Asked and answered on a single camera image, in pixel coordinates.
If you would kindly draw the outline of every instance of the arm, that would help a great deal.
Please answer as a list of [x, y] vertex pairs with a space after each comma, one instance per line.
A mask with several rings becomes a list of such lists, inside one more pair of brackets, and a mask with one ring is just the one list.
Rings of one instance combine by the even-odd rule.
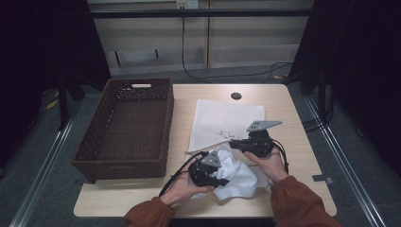
[[281, 227], [340, 226], [325, 212], [322, 198], [292, 176], [271, 187], [270, 200]]
[[266, 158], [259, 159], [250, 152], [244, 155], [258, 164], [274, 185], [271, 186], [271, 207], [280, 227], [340, 226], [324, 210], [322, 198], [309, 187], [288, 176], [280, 150], [274, 148]]
[[144, 201], [132, 207], [124, 217], [124, 227], [153, 227], [168, 226], [174, 217], [171, 207], [179, 202], [187, 201], [198, 193], [207, 193], [215, 190], [213, 186], [196, 186], [187, 172], [189, 163], [183, 173], [168, 188], [160, 198]]

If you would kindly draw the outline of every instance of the sleeve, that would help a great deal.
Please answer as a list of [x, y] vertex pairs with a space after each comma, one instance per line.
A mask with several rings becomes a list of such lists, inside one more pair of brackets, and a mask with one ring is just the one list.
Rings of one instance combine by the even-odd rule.
[[159, 198], [144, 201], [131, 208], [125, 215], [124, 227], [166, 227], [173, 219], [175, 211], [166, 206]]
[[322, 198], [293, 176], [271, 186], [270, 200], [280, 227], [340, 226], [325, 212]]

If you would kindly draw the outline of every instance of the table surface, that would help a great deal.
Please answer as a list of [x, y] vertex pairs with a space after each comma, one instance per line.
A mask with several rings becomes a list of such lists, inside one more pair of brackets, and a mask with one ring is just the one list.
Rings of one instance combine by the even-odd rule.
[[[313, 175], [322, 172], [306, 137], [305, 130], [286, 86], [281, 84], [174, 84], [174, 112], [166, 176], [157, 179], [98, 180], [85, 183], [74, 209], [77, 217], [124, 217], [137, 203], [150, 200], [185, 160], [197, 100], [209, 99], [228, 103], [262, 105], [266, 120], [280, 120], [283, 124], [269, 129], [271, 138], [284, 146], [289, 174], [305, 183], [322, 197], [324, 207], [331, 216], [337, 208], [325, 182], [314, 182]], [[233, 100], [231, 93], [240, 93], [240, 100]], [[251, 166], [238, 150], [235, 157]], [[258, 188], [250, 199], [233, 198], [219, 201], [213, 193], [183, 202], [174, 207], [175, 218], [266, 218], [273, 217], [270, 190]]]

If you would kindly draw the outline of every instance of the wicker basket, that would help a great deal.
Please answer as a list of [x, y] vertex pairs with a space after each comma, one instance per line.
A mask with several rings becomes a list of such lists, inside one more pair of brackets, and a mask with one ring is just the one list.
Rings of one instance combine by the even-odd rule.
[[72, 165], [91, 182], [164, 177], [173, 107], [170, 79], [110, 79]]

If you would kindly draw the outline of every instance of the person's left hand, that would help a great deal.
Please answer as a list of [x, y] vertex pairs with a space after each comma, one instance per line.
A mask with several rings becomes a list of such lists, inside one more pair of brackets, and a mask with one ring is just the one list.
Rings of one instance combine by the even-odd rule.
[[198, 193], [207, 193], [215, 190], [212, 185], [199, 187], [192, 182], [188, 173], [188, 168], [191, 164], [192, 162], [185, 166], [183, 173], [177, 177], [165, 194], [160, 197], [160, 200], [167, 206], [171, 207], [178, 202], [187, 201]]

